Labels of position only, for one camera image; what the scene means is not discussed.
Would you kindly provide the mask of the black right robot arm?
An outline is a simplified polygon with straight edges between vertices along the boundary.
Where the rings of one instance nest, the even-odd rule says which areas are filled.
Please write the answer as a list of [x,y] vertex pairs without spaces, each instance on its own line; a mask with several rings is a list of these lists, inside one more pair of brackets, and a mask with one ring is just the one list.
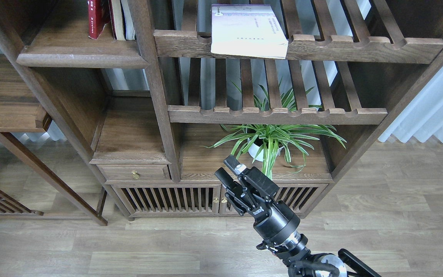
[[253,216],[262,237],[257,249],[267,249],[282,260],[290,277],[377,277],[378,273],[346,249],[338,255],[311,254],[308,239],[297,231],[300,218],[283,201],[274,200],[278,186],[258,168],[247,168],[232,155],[224,160],[238,181],[220,168],[216,177],[239,215]]

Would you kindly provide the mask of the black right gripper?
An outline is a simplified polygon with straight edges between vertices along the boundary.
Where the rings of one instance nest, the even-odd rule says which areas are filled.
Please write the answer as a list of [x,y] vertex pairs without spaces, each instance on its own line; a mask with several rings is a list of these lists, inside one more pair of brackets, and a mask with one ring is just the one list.
[[227,201],[240,216],[253,216],[253,228],[263,238],[264,247],[306,249],[307,238],[296,230],[300,218],[281,200],[274,201],[279,187],[258,168],[247,168],[232,155],[223,162],[241,178],[240,183],[234,181],[224,168],[215,172],[225,188]]

